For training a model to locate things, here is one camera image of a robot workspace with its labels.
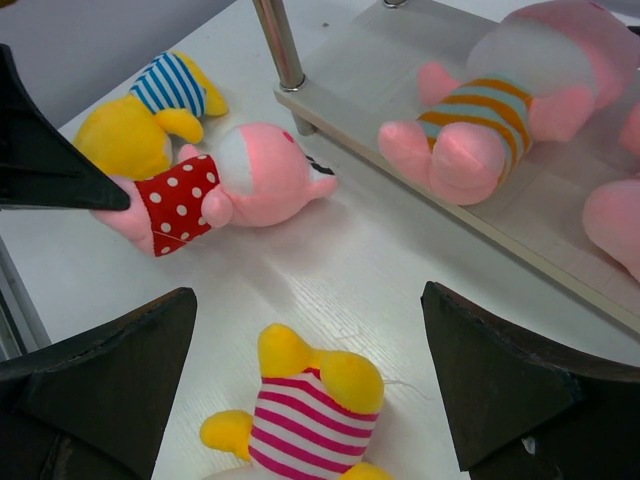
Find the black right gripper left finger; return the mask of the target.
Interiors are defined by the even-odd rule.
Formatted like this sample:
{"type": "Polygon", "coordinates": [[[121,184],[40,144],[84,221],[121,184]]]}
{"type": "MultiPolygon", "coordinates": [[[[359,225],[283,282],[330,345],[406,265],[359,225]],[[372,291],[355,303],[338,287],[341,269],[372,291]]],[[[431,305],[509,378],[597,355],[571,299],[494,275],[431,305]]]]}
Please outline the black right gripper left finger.
{"type": "Polygon", "coordinates": [[[197,312],[177,288],[1,364],[4,479],[149,479],[197,312]]]}

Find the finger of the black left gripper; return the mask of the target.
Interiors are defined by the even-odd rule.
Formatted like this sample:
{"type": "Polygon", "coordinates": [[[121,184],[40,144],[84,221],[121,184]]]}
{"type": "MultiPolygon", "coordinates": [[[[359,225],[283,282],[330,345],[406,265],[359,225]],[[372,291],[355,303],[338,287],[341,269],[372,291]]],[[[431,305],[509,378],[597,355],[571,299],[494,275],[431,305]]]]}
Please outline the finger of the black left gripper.
{"type": "Polygon", "coordinates": [[[41,114],[1,46],[1,207],[124,211],[129,195],[41,114]]]}

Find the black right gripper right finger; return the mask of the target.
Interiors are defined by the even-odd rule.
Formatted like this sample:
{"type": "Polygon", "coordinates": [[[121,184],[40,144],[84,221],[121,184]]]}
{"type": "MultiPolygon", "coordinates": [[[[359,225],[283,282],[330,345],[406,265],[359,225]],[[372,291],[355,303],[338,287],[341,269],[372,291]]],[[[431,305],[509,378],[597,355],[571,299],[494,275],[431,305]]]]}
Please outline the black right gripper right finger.
{"type": "Polygon", "coordinates": [[[421,302],[461,471],[473,479],[638,478],[638,367],[536,334],[436,282],[421,302]]]}

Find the yellow toy pink striped shirt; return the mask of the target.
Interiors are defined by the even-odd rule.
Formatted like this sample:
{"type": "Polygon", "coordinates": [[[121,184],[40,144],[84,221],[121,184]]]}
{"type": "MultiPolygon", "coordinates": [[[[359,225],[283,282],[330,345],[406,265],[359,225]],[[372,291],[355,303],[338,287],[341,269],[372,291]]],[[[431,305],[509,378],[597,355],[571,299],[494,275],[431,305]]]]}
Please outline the yellow toy pink striped shirt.
{"type": "Polygon", "coordinates": [[[275,323],[259,335],[254,409],[206,418],[208,448],[278,479],[388,479],[364,456],[384,404],[384,381],[366,357],[318,349],[275,323]]]}

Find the pink toy red polka-dot shirt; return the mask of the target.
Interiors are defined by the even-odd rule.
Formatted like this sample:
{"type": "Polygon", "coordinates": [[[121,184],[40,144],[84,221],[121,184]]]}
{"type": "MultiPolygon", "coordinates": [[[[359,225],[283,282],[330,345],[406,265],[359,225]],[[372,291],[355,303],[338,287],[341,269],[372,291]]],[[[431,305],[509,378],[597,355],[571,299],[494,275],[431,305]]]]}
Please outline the pink toy red polka-dot shirt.
{"type": "Polygon", "coordinates": [[[210,153],[187,144],[177,164],[154,177],[115,182],[128,194],[129,208],[96,210],[94,217],[154,257],[227,225],[282,223],[338,185],[334,172],[289,131],[265,122],[234,127],[210,153]]]}

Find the pink toy orange striped shirt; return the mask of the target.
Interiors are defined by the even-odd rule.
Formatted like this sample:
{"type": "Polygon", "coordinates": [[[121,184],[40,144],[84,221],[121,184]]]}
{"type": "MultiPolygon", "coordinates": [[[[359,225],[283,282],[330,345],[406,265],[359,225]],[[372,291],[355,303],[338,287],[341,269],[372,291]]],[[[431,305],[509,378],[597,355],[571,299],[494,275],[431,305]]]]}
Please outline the pink toy orange striped shirt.
{"type": "Polygon", "coordinates": [[[566,142],[616,101],[639,67],[639,38],[591,1],[543,1],[507,15],[471,50],[458,80],[421,66],[425,111],[384,123],[381,155],[455,205],[490,197],[537,142],[566,142]]]}

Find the white two-tier wooden shelf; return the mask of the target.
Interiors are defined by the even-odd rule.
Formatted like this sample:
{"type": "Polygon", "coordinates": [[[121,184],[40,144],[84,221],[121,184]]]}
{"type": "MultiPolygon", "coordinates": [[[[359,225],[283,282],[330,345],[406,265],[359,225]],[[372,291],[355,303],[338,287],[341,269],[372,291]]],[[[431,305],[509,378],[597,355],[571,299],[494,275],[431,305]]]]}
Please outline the white two-tier wooden shelf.
{"type": "Polygon", "coordinates": [[[254,5],[301,133],[321,131],[631,329],[639,326],[639,37],[590,1],[500,22],[379,1],[301,61],[254,5]]]}

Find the yellow toy blue striped shirt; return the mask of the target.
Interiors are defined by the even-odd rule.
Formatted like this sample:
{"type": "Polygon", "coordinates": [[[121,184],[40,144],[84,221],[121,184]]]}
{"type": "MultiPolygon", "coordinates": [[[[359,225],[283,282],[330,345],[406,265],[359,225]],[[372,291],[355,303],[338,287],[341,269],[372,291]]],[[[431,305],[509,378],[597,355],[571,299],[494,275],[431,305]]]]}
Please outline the yellow toy blue striped shirt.
{"type": "Polygon", "coordinates": [[[204,136],[201,118],[228,111],[223,95],[191,58],[165,51],[126,94],[87,116],[73,145],[107,175],[144,180],[171,167],[173,136],[198,143],[204,136]]]}

